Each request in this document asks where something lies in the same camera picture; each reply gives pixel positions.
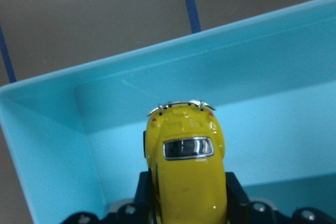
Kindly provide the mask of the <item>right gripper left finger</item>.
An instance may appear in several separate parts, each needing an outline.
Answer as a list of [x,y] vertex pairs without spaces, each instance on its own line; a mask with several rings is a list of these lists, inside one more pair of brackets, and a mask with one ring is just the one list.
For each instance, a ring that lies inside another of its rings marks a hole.
[[153,223],[153,188],[151,173],[141,172],[135,197],[117,211],[118,223]]

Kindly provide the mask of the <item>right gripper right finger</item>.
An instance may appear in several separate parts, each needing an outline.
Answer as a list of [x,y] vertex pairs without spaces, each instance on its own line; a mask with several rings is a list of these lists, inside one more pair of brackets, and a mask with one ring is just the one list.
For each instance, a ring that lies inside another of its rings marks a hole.
[[229,223],[276,223],[272,208],[250,200],[233,172],[226,172],[226,189]]

